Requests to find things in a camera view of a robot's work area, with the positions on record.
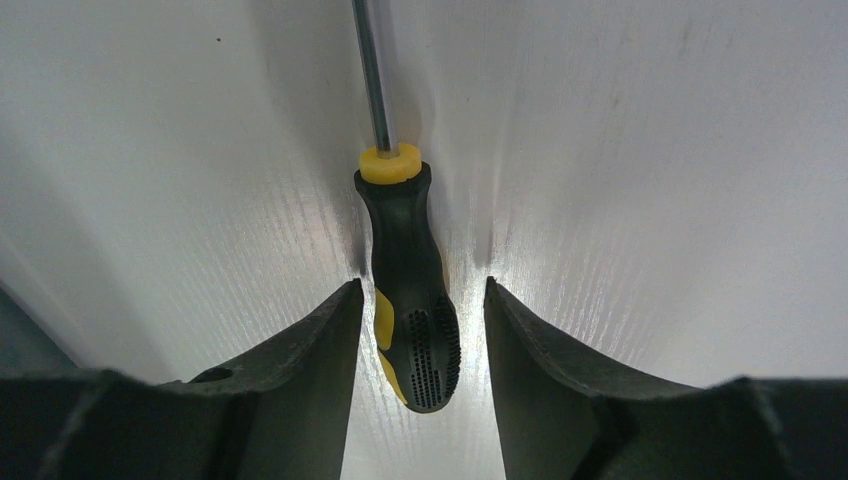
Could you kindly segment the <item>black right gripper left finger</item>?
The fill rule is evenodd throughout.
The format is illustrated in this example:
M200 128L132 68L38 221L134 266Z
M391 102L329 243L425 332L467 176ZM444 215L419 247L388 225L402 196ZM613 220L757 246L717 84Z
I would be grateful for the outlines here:
M336 479L363 313L359 281L188 382L114 370L1 379L5 479Z

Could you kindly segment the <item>black yellow handled screwdriver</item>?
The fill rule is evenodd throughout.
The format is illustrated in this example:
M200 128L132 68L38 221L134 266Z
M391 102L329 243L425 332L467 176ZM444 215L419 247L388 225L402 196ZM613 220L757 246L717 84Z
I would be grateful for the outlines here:
M433 413L455 393L461 346L428 218L432 172L416 146L397 139L377 4L355 1L352 7L374 132L354 183L372 227L378 357L401 403Z

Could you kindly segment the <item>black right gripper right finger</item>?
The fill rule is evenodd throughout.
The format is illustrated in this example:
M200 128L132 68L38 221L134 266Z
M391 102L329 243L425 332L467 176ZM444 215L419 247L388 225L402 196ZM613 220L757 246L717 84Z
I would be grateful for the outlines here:
M491 388L510 479L843 479L843 379L696 388L585 345L489 279Z

